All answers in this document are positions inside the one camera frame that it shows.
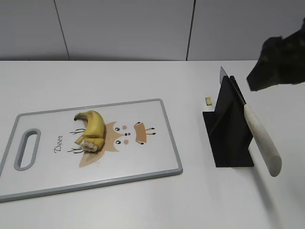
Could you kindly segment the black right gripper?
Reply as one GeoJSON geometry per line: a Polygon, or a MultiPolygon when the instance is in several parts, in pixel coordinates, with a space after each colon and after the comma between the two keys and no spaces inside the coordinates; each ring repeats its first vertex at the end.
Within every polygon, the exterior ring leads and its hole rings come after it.
{"type": "Polygon", "coordinates": [[[305,26],[286,38],[267,39],[254,68],[247,76],[251,91],[278,84],[305,81],[305,26]]]}

